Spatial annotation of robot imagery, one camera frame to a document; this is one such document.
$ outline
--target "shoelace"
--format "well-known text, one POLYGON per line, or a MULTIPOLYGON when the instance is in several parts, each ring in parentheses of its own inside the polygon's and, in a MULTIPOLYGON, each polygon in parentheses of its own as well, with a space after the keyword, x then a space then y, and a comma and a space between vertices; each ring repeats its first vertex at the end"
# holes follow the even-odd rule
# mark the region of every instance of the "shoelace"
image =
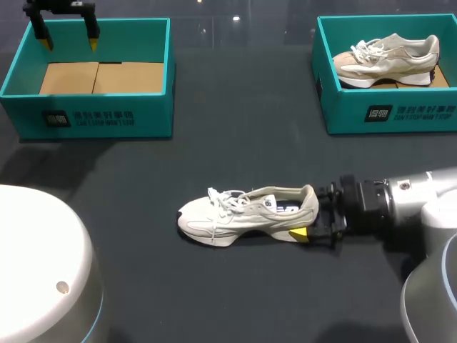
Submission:
POLYGON ((359 41, 356 46, 351 46, 351 50, 354 53, 354 57, 357 62, 363 63, 372 59, 379 59, 380 57, 386 56, 384 51, 384 45, 380 48, 374 47, 373 44, 379 41, 379 39, 373 39, 372 41, 359 41))
POLYGON ((214 235, 217 229, 217 219, 220 217, 224 218, 228 214, 232 213, 243 213, 241 208, 243 205, 251 202, 249 198, 243 197, 246 194, 243 191, 224 191, 219 193, 214 188, 208 188, 209 201, 214 206, 214 218, 213 218, 213 233, 211 235, 211 241, 214 240, 214 235), (232 193, 239 193, 239 197, 233 197, 232 193))

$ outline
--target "screw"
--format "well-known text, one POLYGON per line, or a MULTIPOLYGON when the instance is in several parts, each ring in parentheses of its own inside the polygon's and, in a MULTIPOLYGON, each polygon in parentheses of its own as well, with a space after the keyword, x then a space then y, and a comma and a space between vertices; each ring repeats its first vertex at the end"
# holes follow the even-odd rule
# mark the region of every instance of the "screw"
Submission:
POLYGON ((62 294, 67 294, 68 292, 70 292, 70 287, 65 281, 57 282, 56 288, 62 294))
POLYGON ((400 189, 401 189, 402 191, 405 191, 405 190, 410 189, 410 188, 411 188, 411 185, 410 185, 408 182, 404 182, 404 183, 402 183, 402 184, 400 185, 400 189))

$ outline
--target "white sneaker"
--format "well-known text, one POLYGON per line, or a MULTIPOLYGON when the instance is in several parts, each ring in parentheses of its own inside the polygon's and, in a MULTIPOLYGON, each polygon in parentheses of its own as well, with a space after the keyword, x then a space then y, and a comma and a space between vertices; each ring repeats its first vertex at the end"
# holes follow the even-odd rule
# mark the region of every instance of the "white sneaker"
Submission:
POLYGON ((440 53, 436 36, 410 41, 392 34, 384 39, 360 41, 352 51, 333 58, 338 78, 351 86, 369 88, 382 79, 428 86, 440 53))
POLYGON ((313 187, 264 187, 244 193, 218 193, 193 200, 178 212, 178 226, 190 238, 216 247, 227 247, 243 233, 260 230, 275 239, 299 242, 290 229, 312 224, 319 202, 313 187))

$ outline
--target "teal cardboard box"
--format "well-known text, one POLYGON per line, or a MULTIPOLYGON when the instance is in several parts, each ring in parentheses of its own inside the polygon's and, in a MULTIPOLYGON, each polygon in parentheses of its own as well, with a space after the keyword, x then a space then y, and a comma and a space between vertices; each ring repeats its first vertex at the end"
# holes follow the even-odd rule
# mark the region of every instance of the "teal cardboard box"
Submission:
POLYGON ((311 65, 329 134, 457 131, 457 20, 453 14, 320 16, 311 65), (397 33, 440 40, 446 88, 342 89, 332 57, 397 33))
POLYGON ((29 24, 0 102, 21 139, 170 137, 175 60, 170 19, 99 19, 95 52, 81 19, 46 21, 54 42, 47 51, 29 24), (160 92, 40 94, 52 63, 149 62, 163 64, 160 92))

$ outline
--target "brown cardboard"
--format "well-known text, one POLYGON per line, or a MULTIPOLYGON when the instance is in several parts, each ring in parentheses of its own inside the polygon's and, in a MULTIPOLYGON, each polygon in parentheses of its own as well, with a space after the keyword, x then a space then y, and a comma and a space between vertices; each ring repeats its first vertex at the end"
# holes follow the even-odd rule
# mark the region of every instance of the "brown cardboard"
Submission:
POLYGON ((163 63, 100 64, 94 94, 160 93, 163 83, 163 63))
MULTIPOLYGON (((423 86, 410 86, 408 84, 401 84, 397 82, 397 86, 399 88, 423 88, 423 86)), ((431 82, 431 85, 428 86, 428 88, 448 88, 448 82, 446 81, 446 78, 443 75, 443 72, 441 71, 439 66, 435 67, 435 78, 431 82)))
POLYGON ((40 94, 90 94, 98 67, 97 62, 50 63, 40 94))
POLYGON ((397 85, 395 82, 390 82, 390 83, 385 83, 385 84, 375 84, 374 86, 370 87, 370 89, 392 89, 392 88, 397 88, 397 85))

